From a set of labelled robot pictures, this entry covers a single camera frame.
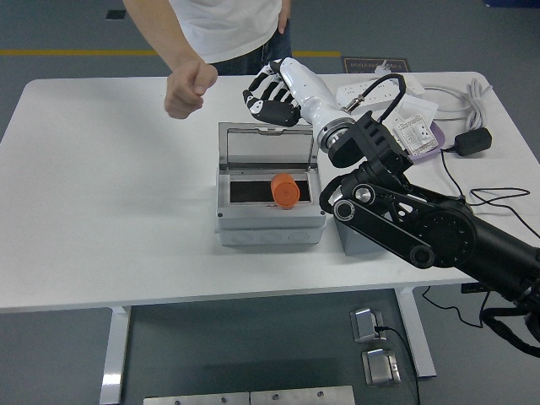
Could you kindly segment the person's right hand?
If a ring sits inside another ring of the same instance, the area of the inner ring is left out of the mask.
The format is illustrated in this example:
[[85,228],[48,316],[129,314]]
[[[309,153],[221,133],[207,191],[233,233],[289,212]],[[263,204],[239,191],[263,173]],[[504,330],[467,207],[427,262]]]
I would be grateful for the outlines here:
[[203,96],[217,78],[217,69],[198,57],[179,62],[167,78],[165,111],[175,119],[188,118],[203,107]]

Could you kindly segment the person's left hand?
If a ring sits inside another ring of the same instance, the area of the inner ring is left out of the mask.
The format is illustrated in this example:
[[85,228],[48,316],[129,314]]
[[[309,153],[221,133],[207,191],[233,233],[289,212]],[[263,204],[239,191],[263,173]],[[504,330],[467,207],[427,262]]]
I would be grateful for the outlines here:
[[278,33],[283,35],[291,15],[291,0],[281,1],[281,10],[278,14]]

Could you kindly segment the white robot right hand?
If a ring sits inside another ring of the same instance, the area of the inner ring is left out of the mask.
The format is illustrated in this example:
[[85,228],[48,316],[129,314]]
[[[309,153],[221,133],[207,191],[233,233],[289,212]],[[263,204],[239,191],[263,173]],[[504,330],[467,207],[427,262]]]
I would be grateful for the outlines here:
[[257,120],[292,127],[303,119],[312,125],[315,137],[354,124],[325,83],[291,57],[270,62],[242,95]]

